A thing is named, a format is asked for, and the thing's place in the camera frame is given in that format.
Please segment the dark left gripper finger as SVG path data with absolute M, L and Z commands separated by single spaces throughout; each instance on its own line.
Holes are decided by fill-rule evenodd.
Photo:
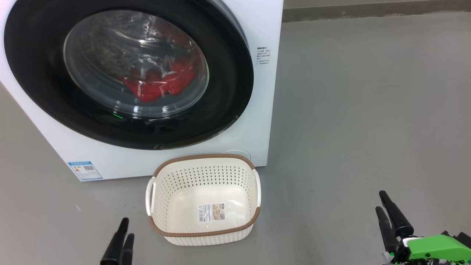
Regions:
M 122 250 L 122 265 L 132 265 L 134 238 L 134 233 L 130 233 L 126 237 Z
M 128 230 L 128 222 L 128 218 L 123 218 L 121 220 L 119 228 L 114 233 L 106 251 L 104 252 L 100 265 L 120 265 L 124 240 Z

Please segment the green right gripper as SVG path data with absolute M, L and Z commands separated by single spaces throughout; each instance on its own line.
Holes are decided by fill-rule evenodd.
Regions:
M 375 208 L 385 248 L 382 255 L 385 265 L 469 265 L 471 248 L 443 234 L 411 237 L 414 228 L 399 207 L 386 191 L 379 191 L 379 196 L 390 218 L 382 207 Z

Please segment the red white sports jersey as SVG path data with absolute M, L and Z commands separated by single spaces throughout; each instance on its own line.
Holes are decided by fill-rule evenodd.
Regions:
M 171 66 L 171 72 L 165 76 L 155 68 L 148 69 L 143 78 L 138 75 L 140 71 L 132 68 L 129 77 L 119 76 L 118 79 L 137 99 L 151 102 L 165 94 L 180 94 L 195 79 L 196 69 L 190 61 L 185 64 L 177 61 Z

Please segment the black round glass washer door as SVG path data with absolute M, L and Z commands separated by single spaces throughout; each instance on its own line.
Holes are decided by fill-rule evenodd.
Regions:
M 229 128 L 254 92 L 243 30 L 217 0 L 0 0 L 2 83 L 47 116 L 129 149 L 191 146 Z M 178 95 L 143 102 L 118 79 L 190 61 Z

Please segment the cream basket with brown rim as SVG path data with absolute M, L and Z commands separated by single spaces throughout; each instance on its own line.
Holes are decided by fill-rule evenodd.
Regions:
M 233 243 L 246 238 L 261 211 L 255 166 L 236 154 L 173 158 L 161 164 L 146 187 L 151 228 L 175 245 Z M 198 222 L 198 206 L 225 203 L 226 219 Z

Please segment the white front-load washing machine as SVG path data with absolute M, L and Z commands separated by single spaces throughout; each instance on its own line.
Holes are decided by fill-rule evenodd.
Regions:
M 150 176 L 167 160 L 204 154 L 236 154 L 246 157 L 256 167 L 266 166 L 284 0 L 217 1 L 224 3 L 243 30 L 254 66 L 254 90 L 239 119 L 205 141 L 178 149 L 129 149 L 96 141 L 54 121 L 25 93 L 19 92 L 17 85 L 11 88 L 2 83 L 6 67 L 1 47 L 4 17 L 1 7 L 0 84 L 8 90 L 64 163 L 90 161 L 103 180 Z

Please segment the blue energy label sticker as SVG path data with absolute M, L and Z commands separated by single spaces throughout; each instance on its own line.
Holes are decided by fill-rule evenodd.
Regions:
M 80 181 L 101 180 L 103 177 L 90 161 L 68 162 L 69 167 Z

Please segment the paper product label sticker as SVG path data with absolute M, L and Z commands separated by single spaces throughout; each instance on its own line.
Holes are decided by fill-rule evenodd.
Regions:
M 207 223 L 226 219 L 225 203 L 203 204 L 198 206 L 198 222 Z

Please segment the grey wall baseboard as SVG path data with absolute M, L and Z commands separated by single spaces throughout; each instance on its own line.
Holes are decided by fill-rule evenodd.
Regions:
M 289 8 L 282 22 L 348 20 L 366 17 L 403 17 L 440 13 L 471 13 L 471 0 L 419 0 L 323 7 Z

